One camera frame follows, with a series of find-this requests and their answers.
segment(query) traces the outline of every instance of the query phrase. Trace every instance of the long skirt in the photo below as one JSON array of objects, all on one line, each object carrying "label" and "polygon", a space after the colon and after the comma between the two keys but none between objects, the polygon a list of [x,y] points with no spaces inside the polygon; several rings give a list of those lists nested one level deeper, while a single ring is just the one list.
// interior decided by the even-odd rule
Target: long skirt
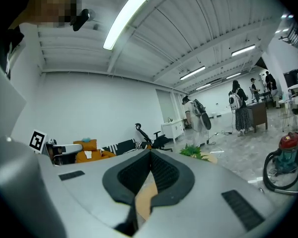
[{"label": "long skirt", "polygon": [[251,127],[249,113],[247,108],[240,108],[235,112],[235,128],[236,130],[248,129]]}]

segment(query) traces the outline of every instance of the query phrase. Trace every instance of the ceiling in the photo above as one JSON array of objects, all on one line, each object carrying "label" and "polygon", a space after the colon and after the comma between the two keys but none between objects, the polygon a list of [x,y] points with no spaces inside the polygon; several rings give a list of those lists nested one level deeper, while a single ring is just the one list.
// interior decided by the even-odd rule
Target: ceiling
[{"label": "ceiling", "polygon": [[[82,0],[95,18],[72,28],[38,27],[44,72],[122,76],[190,93],[217,78],[251,70],[281,22],[277,0],[147,0],[117,40],[103,49],[127,0]],[[232,57],[250,45],[250,52]],[[201,66],[206,69],[181,81]]]}]

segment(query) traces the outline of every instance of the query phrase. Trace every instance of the fluorescent ceiling light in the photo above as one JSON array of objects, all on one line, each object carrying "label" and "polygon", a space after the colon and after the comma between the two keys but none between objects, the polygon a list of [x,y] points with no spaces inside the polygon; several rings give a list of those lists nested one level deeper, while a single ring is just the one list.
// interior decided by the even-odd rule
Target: fluorescent ceiling light
[{"label": "fluorescent ceiling light", "polygon": [[207,86],[209,86],[209,85],[211,85],[211,84],[207,84],[207,85],[201,86],[201,87],[197,88],[196,90],[200,90],[200,89],[202,89],[202,88],[204,88],[204,87],[207,87]]},{"label": "fluorescent ceiling light", "polygon": [[104,49],[112,50],[119,35],[127,25],[128,21],[132,18],[135,12],[146,0],[128,0],[124,7],[121,9],[113,25],[111,26],[107,38],[104,43]]},{"label": "fluorescent ceiling light", "polygon": [[244,49],[235,51],[235,52],[232,53],[232,57],[234,57],[234,56],[236,56],[236,55],[239,55],[239,54],[241,54],[241,53],[244,53],[244,52],[246,52],[246,51],[252,50],[252,49],[254,49],[254,48],[255,48],[255,44],[252,45],[252,46],[249,46],[249,47],[247,47],[247,48],[244,48]]},{"label": "fluorescent ceiling light", "polygon": [[241,74],[241,72],[238,73],[238,74],[235,74],[235,75],[233,75],[233,76],[229,76],[229,77],[227,77],[226,79],[229,79],[229,78],[232,78],[232,77],[236,77],[236,76],[238,76],[238,75],[240,75],[240,74]]},{"label": "fluorescent ceiling light", "polygon": [[186,78],[188,78],[188,77],[194,75],[195,73],[198,73],[199,71],[202,71],[202,70],[204,70],[204,69],[205,69],[205,66],[202,66],[201,68],[196,69],[196,70],[194,70],[193,72],[190,72],[189,74],[186,74],[186,75],[183,76],[183,77],[180,77],[180,80],[186,79]]}]

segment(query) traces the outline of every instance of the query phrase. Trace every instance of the white cabinet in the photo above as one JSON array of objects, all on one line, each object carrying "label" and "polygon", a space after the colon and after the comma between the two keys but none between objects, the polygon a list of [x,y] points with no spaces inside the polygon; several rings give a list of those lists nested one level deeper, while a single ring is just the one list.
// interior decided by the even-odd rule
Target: white cabinet
[{"label": "white cabinet", "polygon": [[175,139],[181,134],[184,135],[182,120],[163,123],[161,131],[167,138],[172,138],[175,144]]}]

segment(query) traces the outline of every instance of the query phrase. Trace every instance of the white backpack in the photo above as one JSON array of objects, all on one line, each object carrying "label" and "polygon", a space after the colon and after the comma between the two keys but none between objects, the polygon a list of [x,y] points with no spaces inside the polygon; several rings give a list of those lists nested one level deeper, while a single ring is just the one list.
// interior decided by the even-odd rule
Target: white backpack
[{"label": "white backpack", "polygon": [[237,90],[236,90],[236,93],[232,93],[229,97],[228,97],[228,101],[229,101],[229,104],[230,104],[230,108],[232,109],[232,110],[238,110],[241,106],[242,106],[242,104],[243,104],[243,102],[242,102],[242,100],[240,99],[240,97],[238,96],[238,91],[239,91],[239,89],[240,88],[238,88]]}]

